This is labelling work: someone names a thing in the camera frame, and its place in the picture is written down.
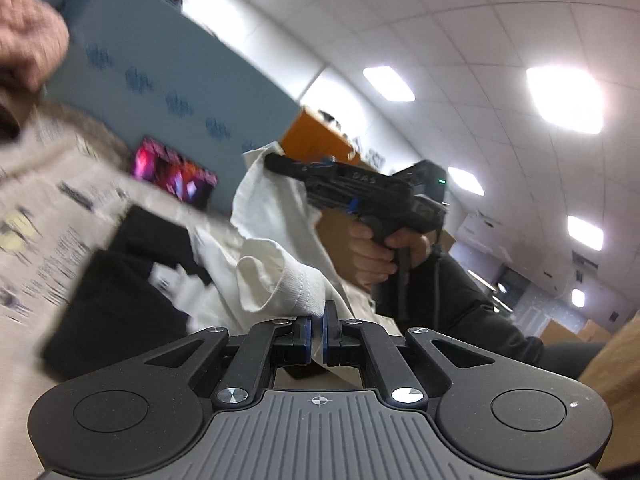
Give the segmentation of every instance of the metal screw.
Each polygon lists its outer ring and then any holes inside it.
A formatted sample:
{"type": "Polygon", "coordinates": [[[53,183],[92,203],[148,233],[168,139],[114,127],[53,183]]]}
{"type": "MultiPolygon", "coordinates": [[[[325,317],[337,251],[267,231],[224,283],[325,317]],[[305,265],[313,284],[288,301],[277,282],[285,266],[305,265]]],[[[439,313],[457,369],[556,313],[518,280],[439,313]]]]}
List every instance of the metal screw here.
{"type": "Polygon", "coordinates": [[[396,402],[411,404],[424,399],[424,394],[415,388],[396,388],[391,392],[391,398],[396,402]]]}
{"type": "Polygon", "coordinates": [[[218,400],[226,404],[237,404],[246,400],[249,394],[242,388],[225,388],[217,394],[218,400]]]}

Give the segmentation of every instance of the cardboard box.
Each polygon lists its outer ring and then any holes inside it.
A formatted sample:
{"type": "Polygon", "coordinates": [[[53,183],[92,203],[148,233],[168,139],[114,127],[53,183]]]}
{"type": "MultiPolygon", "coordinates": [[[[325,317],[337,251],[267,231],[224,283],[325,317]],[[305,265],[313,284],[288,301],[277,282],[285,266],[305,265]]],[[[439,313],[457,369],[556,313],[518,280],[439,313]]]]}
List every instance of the cardboard box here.
{"type": "Polygon", "coordinates": [[[306,163],[334,156],[339,162],[360,164],[360,154],[344,135],[307,107],[302,108],[298,118],[280,139],[280,145],[287,156],[306,163]]]}
{"type": "Polygon", "coordinates": [[[611,332],[604,330],[603,327],[590,319],[578,332],[578,337],[583,341],[608,341],[613,336],[611,332]]]}
{"type": "Polygon", "coordinates": [[[553,345],[563,341],[581,341],[577,334],[571,332],[571,330],[565,328],[553,319],[547,322],[545,329],[542,331],[542,334],[540,334],[540,339],[542,339],[545,345],[553,345]]]}

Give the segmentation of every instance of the black jacket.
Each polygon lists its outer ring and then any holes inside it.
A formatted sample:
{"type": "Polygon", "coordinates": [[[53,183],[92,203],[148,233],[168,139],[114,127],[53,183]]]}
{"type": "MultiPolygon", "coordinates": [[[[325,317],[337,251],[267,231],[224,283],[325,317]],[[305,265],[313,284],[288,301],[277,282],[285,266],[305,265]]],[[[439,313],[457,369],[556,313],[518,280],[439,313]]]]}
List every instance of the black jacket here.
{"type": "MultiPolygon", "coordinates": [[[[396,320],[402,332],[412,326],[434,329],[435,261],[432,254],[411,271],[408,290],[410,320],[396,320]]],[[[440,309],[437,332],[574,379],[604,345],[567,342],[545,346],[537,337],[525,337],[509,319],[494,312],[489,298],[451,256],[443,254],[439,266],[440,309]]]]}

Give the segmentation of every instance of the black pistol grip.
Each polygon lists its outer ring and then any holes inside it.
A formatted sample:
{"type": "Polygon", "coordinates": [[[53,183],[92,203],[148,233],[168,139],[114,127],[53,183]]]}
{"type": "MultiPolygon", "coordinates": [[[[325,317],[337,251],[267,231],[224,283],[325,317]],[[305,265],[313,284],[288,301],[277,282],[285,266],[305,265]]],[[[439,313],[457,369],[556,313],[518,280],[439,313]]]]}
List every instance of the black pistol grip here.
{"type": "MultiPolygon", "coordinates": [[[[385,221],[375,216],[361,216],[360,221],[373,231],[373,241],[385,246],[385,239],[398,231],[402,226],[397,222],[385,221]]],[[[376,303],[376,313],[380,316],[392,317],[399,321],[408,321],[408,305],[406,301],[411,270],[411,253],[409,248],[394,250],[394,263],[398,272],[386,282],[375,283],[371,287],[371,299],[376,303]]]]}

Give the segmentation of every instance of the ribbed grip surface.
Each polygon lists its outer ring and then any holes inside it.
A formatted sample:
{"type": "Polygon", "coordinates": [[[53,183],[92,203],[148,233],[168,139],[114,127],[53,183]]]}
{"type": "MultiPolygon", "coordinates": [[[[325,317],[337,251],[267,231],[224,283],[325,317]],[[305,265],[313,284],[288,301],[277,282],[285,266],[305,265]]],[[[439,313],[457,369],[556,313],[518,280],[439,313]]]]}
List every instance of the ribbed grip surface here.
{"type": "MultiPolygon", "coordinates": [[[[441,443],[422,415],[383,406],[374,392],[268,391],[252,408],[216,415],[190,452],[136,480],[347,478],[502,477],[464,462],[441,443]]],[[[567,478],[599,477],[592,470],[584,470],[567,478]]],[[[56,473],[42,477],[63,479],[66,477],[56,473]]]]}

